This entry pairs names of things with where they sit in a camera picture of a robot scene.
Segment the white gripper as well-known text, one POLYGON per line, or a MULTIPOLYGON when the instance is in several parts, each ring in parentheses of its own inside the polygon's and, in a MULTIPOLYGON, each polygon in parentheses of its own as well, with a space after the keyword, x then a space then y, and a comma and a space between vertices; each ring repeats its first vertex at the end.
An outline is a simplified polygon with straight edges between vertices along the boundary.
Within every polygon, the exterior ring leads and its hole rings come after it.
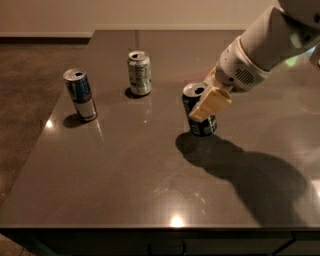
POLYGON ((237 37, 220 55, 216 68, 213 68, 204 82, 212 86, 195 104, 189 117, 196 122, 203 122, 231 104, 231 95, 220 89, 227 88, 234 92, 248 92, 266 80, 270 71, 258 67, 246 55, 237 37))

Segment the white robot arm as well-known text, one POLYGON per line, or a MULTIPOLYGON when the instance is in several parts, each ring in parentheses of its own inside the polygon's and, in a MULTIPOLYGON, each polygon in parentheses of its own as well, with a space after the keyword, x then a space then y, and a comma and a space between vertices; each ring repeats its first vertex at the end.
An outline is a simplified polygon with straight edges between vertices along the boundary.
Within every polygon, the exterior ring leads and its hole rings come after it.
POLYGON ((191 119, 202 122, 217 114, 233 92, 251 90, 279 64, 319 43, 320 0, 277 1, 221 53, 191 119))

